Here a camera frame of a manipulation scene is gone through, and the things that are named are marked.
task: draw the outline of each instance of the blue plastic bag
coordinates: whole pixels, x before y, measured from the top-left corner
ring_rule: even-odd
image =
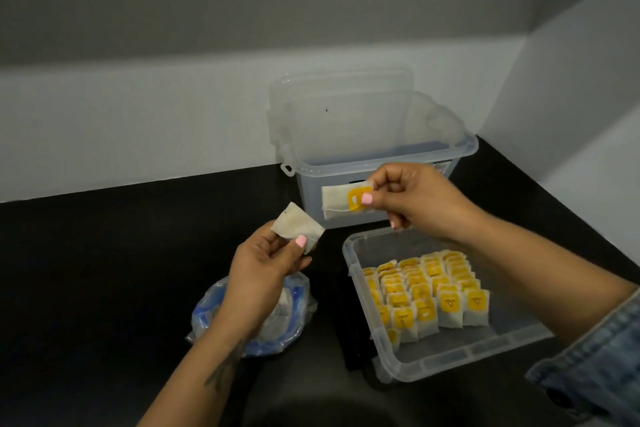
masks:
[[[222,299],[227,292],[228,278],[224,277],[209,287],[204,297],[196,305],[191,313],[193,331],[187,336],[188,341],[196,342],[209,327],[211,319],[220,308]],[[281,353],[302,334],[302,329],[310,320],[315,309],[316,302],[309,293],[309,279],[300,272],[285,277],[283,293],[278,306],[265,320],[258,336],[245,345],[243,357]],[[269,336],[269,331],[273,332],[280,327],[283,331],[281,334],[278,334],[275,339],[264,341],[264,338]]]

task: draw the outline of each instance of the person's left hand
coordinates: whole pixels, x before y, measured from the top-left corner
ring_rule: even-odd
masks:
[[[278,303],[284,277],[307,267],[303,257],[307,237],[279,237],[269,221],[236,250],[231,262],[227,292],[216,317],[241,327],[247,337],[256,334]]]

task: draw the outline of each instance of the storage box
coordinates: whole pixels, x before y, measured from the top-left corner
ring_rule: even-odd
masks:
[[[386,219],[381,211],[325,220],[322,187],[365,180],[385,162],[434,162],[445,176],[477,138],[449,109],[413,91],[403,67],[284,76],[269,88],[269,134],[296,175],[305,211],[326,229]]]
[[[491,270],[471,260],[483,289],[491,292],[489,326],[441,328],[437,334],[419,342],[401,344],[394,353],[362,269],[376,267],[392,259],[419,257],[444,248],[440,241],[422,235],[417,230],[396,232],[391,228],[351,235],[342,246],[349,274],[378,351],[374,366],[382,382],[414,382],[553,335],[495,279]]]

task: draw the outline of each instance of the denim jacket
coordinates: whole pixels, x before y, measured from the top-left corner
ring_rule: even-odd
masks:
[[[527,379],[577,420],[640,426],[640,291]]]

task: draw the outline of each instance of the pink fingernail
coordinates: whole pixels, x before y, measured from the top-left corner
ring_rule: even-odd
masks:
[[[305,237],[304,235],[300,235],[298,238],[296,238],[296,243],[300,248],[304,248],[307,244],[307,237]]]

